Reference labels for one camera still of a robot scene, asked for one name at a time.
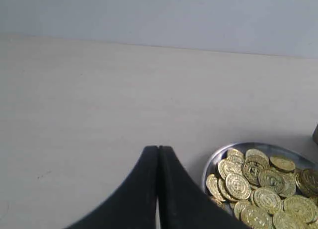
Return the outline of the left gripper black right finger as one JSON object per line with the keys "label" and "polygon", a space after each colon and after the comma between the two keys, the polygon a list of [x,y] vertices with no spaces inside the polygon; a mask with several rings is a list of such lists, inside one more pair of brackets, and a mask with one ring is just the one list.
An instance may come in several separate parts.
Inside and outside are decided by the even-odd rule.
{"label": "left gripper black right finger", "polygon": [[162,229],[243,229],[191,179],[172,147],[159,147],[159,217]]}

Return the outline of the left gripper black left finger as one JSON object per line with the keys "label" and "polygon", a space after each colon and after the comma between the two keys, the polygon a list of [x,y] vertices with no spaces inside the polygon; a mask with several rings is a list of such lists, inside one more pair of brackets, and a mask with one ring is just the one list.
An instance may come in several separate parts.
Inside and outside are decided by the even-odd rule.
{"label": "left gripper black left finger", "polygon": [[69,229],[154,229],[159,148],[143,149],[122,184],[92,212]]}

